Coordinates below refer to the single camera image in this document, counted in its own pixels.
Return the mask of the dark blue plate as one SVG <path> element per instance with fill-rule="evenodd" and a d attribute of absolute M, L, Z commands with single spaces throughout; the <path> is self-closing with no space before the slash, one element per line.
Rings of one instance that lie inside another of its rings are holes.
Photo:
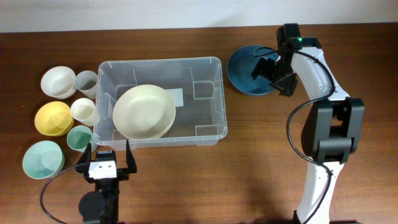
<path fill-rule="evenodd" d="M 252 79 L 252 72 L 260 58 L 254 57 L 254 52 L 261 48 L 261 45 L 247 45 L 230 56 L 227 63 L 228 77 L 233 86 L 241 93 L 251 96 L 262 96 L 274 91 L 268 79 L 258 76 Z"/>

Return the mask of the cream plate front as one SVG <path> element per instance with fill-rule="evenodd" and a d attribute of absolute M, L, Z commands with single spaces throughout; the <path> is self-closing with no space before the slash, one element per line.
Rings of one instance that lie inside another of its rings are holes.
<path fill-rule="evenodd" d="M 145 139 L 158 139 L 158 138 L 161 138 L 163 135 L 165 135 L 169 131 L 169 129 L 172 127 L 174 121 L 175 121 L 175 117 L 171 120 L 170 124 L 163 131 L 161 131 L 159 134 L 156 134 L 155 136 L 152 136 L 152 137 L 149 137 L 149 138 L 145 138 Z"/>

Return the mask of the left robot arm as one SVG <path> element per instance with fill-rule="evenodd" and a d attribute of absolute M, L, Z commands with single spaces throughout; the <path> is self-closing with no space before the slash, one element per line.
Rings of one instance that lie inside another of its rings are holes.
<path fill-rule="evenodd" d="M 95 184 L 94 191 L 85 194 L 78 205 L 84 223 L 118 222 L 119 183 L 137 172 L 129 141 L 126 141 L 126 164 L 126 168 L 117 167 L 114 151 L 99 151 L 93 160 L 91 144 L 87 144 L 75 168 L 88 183 Z"/>

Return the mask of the white small bowl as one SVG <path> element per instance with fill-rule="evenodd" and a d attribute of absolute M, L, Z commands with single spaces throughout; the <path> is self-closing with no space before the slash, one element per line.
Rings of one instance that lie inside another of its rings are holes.
<path fill-rule="evenodd" d="M 75 78 L 75 72 L 69 67 L 53 67 L 43 75 L 40 87 L 47 96 L 63 100 L 76 92 Z"/>

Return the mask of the clear plastic storage container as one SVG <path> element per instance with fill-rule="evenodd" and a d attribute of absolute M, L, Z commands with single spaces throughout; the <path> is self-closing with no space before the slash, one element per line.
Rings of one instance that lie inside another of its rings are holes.
<path fill-rule="evenodd" d="M 126 140 L 113 123 L 119 98 L 138 85 L 183 89 L 183 107 L 169 131 L 158 139 L 130 140 L 132 149 L 166 146 L 212 146 L 228 132 L 221 60 L 217 57 L 105 61 L 98 68 L 96 124 L 100 146 L 125 150 Z"/>

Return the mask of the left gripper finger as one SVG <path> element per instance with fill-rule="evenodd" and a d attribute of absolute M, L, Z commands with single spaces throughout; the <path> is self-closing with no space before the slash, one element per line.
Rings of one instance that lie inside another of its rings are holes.
<path fill-rule="evenodd" d="M 86 146 L 85 151 L 83 152 L 83 154 L 81 155 L 81 157 L 79 158 L 77 165 L 80 164 L 87 164 L 91 161 L 91 143 L 89 142 Z"/>
<path fill-rule="evenodd" d="M 137 172 L 137 165 L 134 156 L 132 155 L 129 141 L 126 140 L 126 164 L 130 174 Z"/>

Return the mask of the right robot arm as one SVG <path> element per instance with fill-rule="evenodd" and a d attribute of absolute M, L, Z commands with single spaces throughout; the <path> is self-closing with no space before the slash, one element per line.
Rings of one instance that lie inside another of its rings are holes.
<path fill-rule="evenodd" d="M 307 161 L 303 196 L 294 211 L 294 223 L 329 223 L 330 204 L 336 180 L 355 152 L 364 117 L 364 103 L 351 98 L 338 84 L 326 64 L 316 37 L 303 37 L 298 24 L 278 28 L 278 58 L 254 54 L 258 63 L 252 78 L 264 77 L 281 95 L 291 96 L 302 81 L 309 101 L 296 107 L 287 119 L 287 138 L 292 140 L 290 123 L 306 106 L 310 112 L 301 133 L 302 150 L 296 153 Z"/>

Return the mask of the yellow small bowl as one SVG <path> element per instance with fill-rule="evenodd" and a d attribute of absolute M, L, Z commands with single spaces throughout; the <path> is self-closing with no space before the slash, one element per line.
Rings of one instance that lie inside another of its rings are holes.
<path fill-rule="evenodd" d="M 35 115 L 34 124 L 40 134 L 62 136 L 71 130 L 74 118 L 70 107 L 61 101 L 43 105 Z"/>

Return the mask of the beige plate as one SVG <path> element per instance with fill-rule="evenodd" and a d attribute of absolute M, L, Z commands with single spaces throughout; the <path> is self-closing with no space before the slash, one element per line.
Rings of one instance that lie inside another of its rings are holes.
<path fill-rule="evenodd" d="M 113 108 L 113 123 L 128 139 L 145 139 L 163 131 L 176 116 L 173 98 L 156 85 L 126 91 Z"/>

